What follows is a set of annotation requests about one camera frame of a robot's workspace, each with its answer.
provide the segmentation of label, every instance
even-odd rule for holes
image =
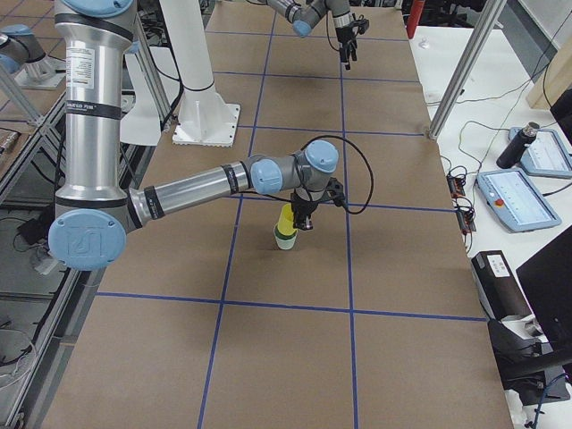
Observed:
[[[121,120],[122,109],[116,105],[101,105],[89,101],[68,100],[65,102],[65,112],[67,114],[85,114],[87,116],[98,116]]]
[[[65,56],[66,86],[93,89],[96,50],[88,47],[68,47]]]
[[[488,255],[487,259],[495,277],[510,277],[509,269],[502,260],[501,255]]]

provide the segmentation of white table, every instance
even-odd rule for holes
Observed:
[[[428,110],[432,117],[437,110],[434,103],[441,100],[470,34],[471,29],[419,27],[415,38],[410,42],[419,79],[424,86],[425,101],[429,105]],[[484,46],[465,84],[465,92],[458,101],[496,97],[517,88],[528,78],[508,40],[501,30],[496,29]],[[467,121],[481,122],[493,128],[522,127],[530,121],[541,125],[554,122],[549,111],[532,110],[528,107],[526,94],[532,86],[532,82],[529,82],[518,91],[496,100],[457,104],[438,138],[442,155],[448,157],[453,166],[464,165],[470,172],[477,169],[477,162],[458,150],[459,132]],[[566,141],[558,124],[550,128],[557,130]],[[487,130],[475,124],[468,124],[462,133],[462,148],[478,159],[483,159],[490,144],[488,155],[483,161],[482,172],[499,169],[495,160],[508,144],[508,133],[500,131],[497,134],[494,130]],[[444,162],[443,166],[447,171],[448,163]],[[559,189],[569,182],[539,177],[533,177],[532,180],[541,192]],[[533,232],[509,233],[486,206],[479,192],[474,192],[474,181],[475,175],[469,175],[465,187],[467,196],[473,200],[476,210],[477,231],[472,237],[473,245],[469,257],[480,251],[500,249],[514,271],[572,224],[572,210],[570,210],[572,189],[567,189],[548,197],[550,204],[562,219],[561,225]],[[543,411],[546,414],[541,416],[538,425],[542,429],[561,429],[569,427],[572,422],[572,401],[544,404]],[[534,418],[534,407],[526,407],[526,413],[530,418]]]

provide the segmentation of red object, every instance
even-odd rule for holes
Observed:
[[[415,30],[417,29],[417,24],[421,19],[421,12],[425,7],[425,0],[415,0],[411,5],[411,12],[408,18],[408,38],[413,38],[415,36]]]

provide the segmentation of metal pole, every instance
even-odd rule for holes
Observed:
[[[165,128],[168,129],[171,124],[171,120],[170,118],[167,118],[167,116],[171,110],[171,106],[169,104],[169,99],[167,98],[167,95],[164,91],[163,82],[159,77],[159,73],[155,67],[153,57],[151,56],[151,51],[149,50],[149,45],[147,44],[147,37],[145,35],[145,31],[143,30],[143,25],[141,24],[139,14],[137,14],[137,18],[135,20],[135,31],[140,43],[139,51],[136,53],[137,59],[139,60],[139,65],[143,71],[143,76],[145,77],[145,81],[147,82],[147,86],[151,92],[151,96],[155,100],[155,105],[157,112],[159,112],[159,115],[161,116],[161,121],[166,120]]]
[[[498,20],[506,3],[507,0],[489,0],[486,2],[483,12],[481,13],[480,18],[475,25],[475,29],[471,34],[471,38],[468,40],[467,47],[465,48],[461,59],[458,61],[457,69],[455,69],[455,72],[450,79],[449,86],[447,87],[445,94],[443,94],[441,103],[433,117],[433,121],[431,122],[431,126],[428,131],[429,139],[435,140],[439,137],[439,133],[441,133],[447,118],[449,118],[450,112],[455,106],[457,98],[461,93],[461,89],[465,85],[469,73],[473,70],[473,66],[475,65],[478,56],[481,54],[481,50],[483,49],[486,40],[489,38],[492,28]]]
[[[18,83],[6,69],[0,65],[0,89],[10,100],[28,116],[31,124],[39,126],[44,118],[39,110],[28,100]]]

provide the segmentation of robotic arm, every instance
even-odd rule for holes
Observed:
[[[340,62],[350,69],[349,60],[358,59],[358,34],[364,34],[369,28],[369,20],[356,18],[349,9],[349,0],[307,0],[308,7],[303,8],[295,0],[258,0],[268,4],[277,13],[292,24],[292,28],[300,37],[308,36],[317,23],[332,11],[333,24],[338,38]]]
[[[9,72],[16,73],[22,66],[36,81],[55,75],[54,66],[31,30],[22,24],[0,29],[0,64]]]
[[[67,172],[55,194],[52,255],[71,268],[102,268],[122,253],[127,232],[250,188],[260,194],[294,189],[287,230],[311,229],[311,214],[326,194],[341,198],[341,186],[331,178],[338,152],[324,140],[289,156],[251,156],[161,186],[119,187],[122,58],[136,11],[133,0],[55,2],[55,26],[67,47]]]

